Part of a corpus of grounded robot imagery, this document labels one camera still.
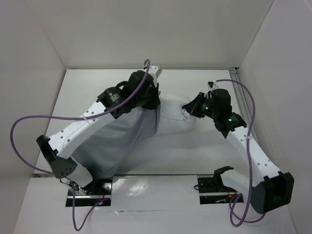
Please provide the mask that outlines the white pillow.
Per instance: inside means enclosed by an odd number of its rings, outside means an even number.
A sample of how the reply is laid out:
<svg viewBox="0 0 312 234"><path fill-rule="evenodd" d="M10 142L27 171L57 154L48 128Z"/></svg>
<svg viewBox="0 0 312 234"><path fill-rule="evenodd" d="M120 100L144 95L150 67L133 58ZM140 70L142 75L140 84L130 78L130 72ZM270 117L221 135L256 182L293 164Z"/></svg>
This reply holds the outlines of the white pillow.
<svg viewBox="0 0 312 234"><path fill-rule="evenodd" d="M195 117L182 107L190 99L183 95L161 94L159 123L156 131L158 135L180 134L191 131L195 127Z"/></svg>

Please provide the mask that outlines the grey pillowcase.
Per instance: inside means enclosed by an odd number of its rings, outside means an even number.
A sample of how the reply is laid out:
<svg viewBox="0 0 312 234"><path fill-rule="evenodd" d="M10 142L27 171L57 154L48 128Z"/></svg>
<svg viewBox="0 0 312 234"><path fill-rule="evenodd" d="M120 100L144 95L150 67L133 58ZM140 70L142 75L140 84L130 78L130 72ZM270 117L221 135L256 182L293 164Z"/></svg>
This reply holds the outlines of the grey pillowcase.
<svg viewBox="0 0 312 234"><path fill-rule="evenodd" d="M75 149L72 157L95 179L112 177L137 144L156 134L160 108L141 107L100 128Z"/></svg>

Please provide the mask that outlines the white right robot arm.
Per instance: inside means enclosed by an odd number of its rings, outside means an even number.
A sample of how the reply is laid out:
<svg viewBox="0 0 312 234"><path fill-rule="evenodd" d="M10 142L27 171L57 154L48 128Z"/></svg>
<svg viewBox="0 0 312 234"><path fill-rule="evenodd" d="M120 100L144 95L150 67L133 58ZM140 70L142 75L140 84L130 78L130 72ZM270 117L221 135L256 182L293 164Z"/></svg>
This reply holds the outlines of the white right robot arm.
<svg viewBox="0 0 312 234"><path fill-rule="evenodd" d="M283 173L249 134L243 118L232 111L231 96L225 89L199 93L182 107L197 118L209 117L215 128L240 153L249 167L245 177L231 166L214 171L213 186L218 191L227 187L242 194L258 214L264 214L291 201L294 177Z"/></svg>

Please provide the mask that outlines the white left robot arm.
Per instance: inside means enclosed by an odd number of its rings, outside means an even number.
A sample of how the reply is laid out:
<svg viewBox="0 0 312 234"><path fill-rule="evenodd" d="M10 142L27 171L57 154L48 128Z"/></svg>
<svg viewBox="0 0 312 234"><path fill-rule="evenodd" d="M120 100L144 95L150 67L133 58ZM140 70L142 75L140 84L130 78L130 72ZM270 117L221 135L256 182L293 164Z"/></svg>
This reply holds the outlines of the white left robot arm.
<svg viewBox="0 0 312 234"><path fill-rule="evenodd" d="M96 190L87 168L72 154L98 130L112 123L133 123L142 111L160 105L158 78L161 68L149 66L133 72L128 81L107 88L76 121L52 136L41 135L36 142L57 179L68 178L86 195Z"/></svg>

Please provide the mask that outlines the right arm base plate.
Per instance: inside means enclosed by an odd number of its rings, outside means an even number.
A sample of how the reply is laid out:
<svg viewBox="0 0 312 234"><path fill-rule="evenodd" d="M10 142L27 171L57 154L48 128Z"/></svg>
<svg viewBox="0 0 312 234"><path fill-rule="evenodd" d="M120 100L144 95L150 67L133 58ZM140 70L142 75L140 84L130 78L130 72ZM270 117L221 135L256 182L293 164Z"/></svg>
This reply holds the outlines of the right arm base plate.
<svg viewBox="0 0 312 234"><path fill-rule="evenodd" d="M221 180L221 174L231 170L233 170L233 167L225 166L216 169L213 175L197 178L194 189L199 192L200 204L225 204L239 195L233 188L224 186Z"/></svg>

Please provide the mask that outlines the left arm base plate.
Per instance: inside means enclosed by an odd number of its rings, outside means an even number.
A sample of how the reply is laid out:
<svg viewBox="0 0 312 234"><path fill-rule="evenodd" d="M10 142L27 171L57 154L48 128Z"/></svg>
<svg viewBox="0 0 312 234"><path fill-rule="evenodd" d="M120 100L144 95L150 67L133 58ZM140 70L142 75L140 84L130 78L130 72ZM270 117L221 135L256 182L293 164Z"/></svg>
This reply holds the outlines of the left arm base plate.
<svg viewBox="0 0 312 234"><path fill-rule="evenodd" d="M76 207L92 207L95 204L99 207L111 206L112 185L112 178L98 180L95 187L87 191L76 183L74 183L75 189L73 190L69 184L65 206L73 206L73 195L75 195Z"/></svg>

